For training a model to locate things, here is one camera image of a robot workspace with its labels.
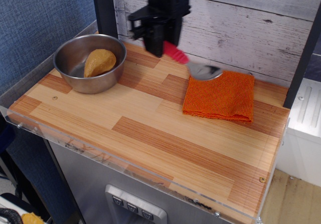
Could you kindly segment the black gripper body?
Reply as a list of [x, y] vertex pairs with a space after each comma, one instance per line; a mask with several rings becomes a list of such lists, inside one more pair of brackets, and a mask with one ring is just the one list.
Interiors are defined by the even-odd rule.
[[186, 16], [191, 12], [189, 0], [148, 0], [143, 8], [131, 13], [128, 20], [131, 22], [133, 38], [145, 36], [147, 26], [160, 24], [164, 27], [170, 20]]

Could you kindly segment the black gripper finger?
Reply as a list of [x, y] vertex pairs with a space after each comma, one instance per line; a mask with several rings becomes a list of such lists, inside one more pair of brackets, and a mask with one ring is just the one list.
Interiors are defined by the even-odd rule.
[[143, 37], [146, 51], [156, 57], [163, 55], [164, 27], [156, 24], [147, 26]]
[[179, 45], [180, 35], [182, 29], [182, 17], [170, 19], [165, 24], [164, 40], [175, 46]]

